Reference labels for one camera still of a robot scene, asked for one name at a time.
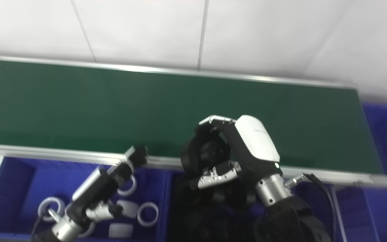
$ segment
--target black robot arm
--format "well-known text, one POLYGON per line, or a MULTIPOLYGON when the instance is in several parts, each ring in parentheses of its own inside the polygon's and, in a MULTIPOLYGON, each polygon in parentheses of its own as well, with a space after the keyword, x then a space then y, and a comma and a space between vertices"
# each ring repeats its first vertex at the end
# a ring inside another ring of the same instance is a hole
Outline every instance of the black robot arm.
POLYGON ((324 225, 291 188, 306 179, 300 174, 285 181, 280 156, 263 124, 242 115, 237 120, 212 115, 198 123, 195 136, 181 154, 190 187, 203 189, 236 178, 255 187, 267 214, 257 229, 272 241, 331 241, 324 225), (236 161, 230 160, 230 154, 236 161))

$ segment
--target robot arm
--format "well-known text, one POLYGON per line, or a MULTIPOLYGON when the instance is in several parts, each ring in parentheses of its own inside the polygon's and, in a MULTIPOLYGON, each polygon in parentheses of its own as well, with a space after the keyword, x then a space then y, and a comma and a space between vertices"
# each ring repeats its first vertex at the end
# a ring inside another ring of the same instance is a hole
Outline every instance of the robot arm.
POLYGON ((89 227, 92 221, 101 221, 123 215, 123 208, 108 205, 107 201, 123 185, 135 168, 146 163, 146 147, 131 147, 126 158, 108 170, 97 167, 72 196, 72 205, 56 224, 40 234, 33 235, 33 242, 71 242, 89 227))
POLYGON ((256 230, 271 241, 330 241, 324 225, 313 216, 307 203, 291 191, 306 176, 283 179, 277 149, 255 117, 243 115, 235 120, 212 115, 202 120, 195 128, 194 138, 183 149, 181 162, 192 177, 193 190, 238 177, 255 187, 267 207, 267 216, 256 223, 256 230), (236 161, 230 161, 230 153, 236 161))

